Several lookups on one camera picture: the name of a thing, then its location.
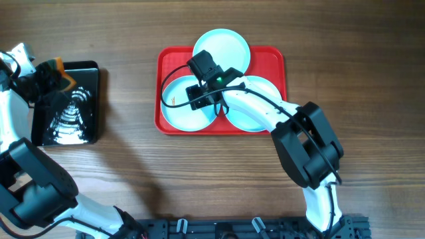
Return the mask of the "green and orange sponge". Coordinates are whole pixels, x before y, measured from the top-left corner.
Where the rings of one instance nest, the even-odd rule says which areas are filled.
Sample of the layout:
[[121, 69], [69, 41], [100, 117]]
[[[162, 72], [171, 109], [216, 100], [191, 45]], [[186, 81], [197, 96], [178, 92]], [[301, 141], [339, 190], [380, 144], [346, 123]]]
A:
[[59, 92], [67, 92], [75, 87], [76, 81], [65, 71], [61, 57], [50, 59], [46, 63], [50, 67], [51, 76], [54, 78], [55, 87]]

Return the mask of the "light blue plate top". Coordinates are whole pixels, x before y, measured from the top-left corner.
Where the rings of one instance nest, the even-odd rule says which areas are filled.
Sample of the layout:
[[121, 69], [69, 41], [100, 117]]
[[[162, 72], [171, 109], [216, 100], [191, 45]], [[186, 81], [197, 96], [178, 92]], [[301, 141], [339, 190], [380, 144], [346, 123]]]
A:
[[195, 43], [193, 56], [205, 50], [224, 71], [235, 68], [245, 73], [250, 66], [251, 52], [245, 39], [230, 29], [213, 29]]

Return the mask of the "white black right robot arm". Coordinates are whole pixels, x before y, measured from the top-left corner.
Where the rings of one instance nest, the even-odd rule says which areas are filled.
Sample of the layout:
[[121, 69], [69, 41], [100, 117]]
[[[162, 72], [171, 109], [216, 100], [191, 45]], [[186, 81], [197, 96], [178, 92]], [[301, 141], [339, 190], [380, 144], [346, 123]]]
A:
[[224, 104], [269, 131], [281, 166], [303, 189], [307, 220], [330, 236], [342, 216], [334, 190], [342, 182], [338, 170], [343, 148], [321, 108], [313, 102], [299, 106], [277, 98], [233, 68], [193, 74], [199, 83], [188, 92], [191, 106]]

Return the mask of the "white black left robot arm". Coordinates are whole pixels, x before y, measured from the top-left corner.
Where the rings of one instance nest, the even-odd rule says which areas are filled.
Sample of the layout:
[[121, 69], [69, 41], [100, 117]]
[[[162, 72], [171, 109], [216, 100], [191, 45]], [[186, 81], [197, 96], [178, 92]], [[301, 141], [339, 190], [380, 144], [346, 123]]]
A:
[[64, 168], [29, 139], [30, 105], [75, 84], [61, 58], [23, 74], [16, 56], [1, 52], [1, 214], [24, 230], [41, 227], [35, 238], [57, 226], [73, 228], [81, 237], [146, 238], [127, 212], [81, 195]]

